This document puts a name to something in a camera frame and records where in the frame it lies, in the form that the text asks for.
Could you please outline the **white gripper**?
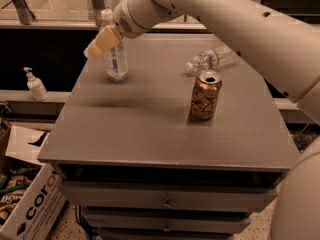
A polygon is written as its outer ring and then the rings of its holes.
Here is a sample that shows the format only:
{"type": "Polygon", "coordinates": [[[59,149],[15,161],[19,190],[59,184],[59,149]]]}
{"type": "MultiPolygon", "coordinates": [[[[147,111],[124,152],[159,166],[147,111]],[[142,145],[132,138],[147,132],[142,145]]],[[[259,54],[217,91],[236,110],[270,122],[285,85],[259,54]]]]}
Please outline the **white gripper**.
{"type": "Polygon", "coordinates": [[[115,8],[114,19],[120,32],[113,25],[102,27],[84,50],[86,58],[97,58],[108,52],[122,41],[122,35],[133,39],[157,24],[152,0],[122,0],[115,8]]]}

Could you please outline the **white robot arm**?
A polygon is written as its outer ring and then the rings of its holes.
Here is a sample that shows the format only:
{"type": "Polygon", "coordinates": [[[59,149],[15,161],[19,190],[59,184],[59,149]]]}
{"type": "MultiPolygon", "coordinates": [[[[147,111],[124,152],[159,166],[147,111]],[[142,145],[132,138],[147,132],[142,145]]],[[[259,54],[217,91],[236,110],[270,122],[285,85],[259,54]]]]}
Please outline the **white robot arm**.
{"type": "MultiPolygon", "coordinates": [[[[320,124],[320,31],[251,0],[122,0],[115,24],[88,45],[96,58],[124,37],[187,14],[197,19],[320,124]]],[[[313,142],[282,182],[268,240],[320,240],[320,145],[313,142]]]]}

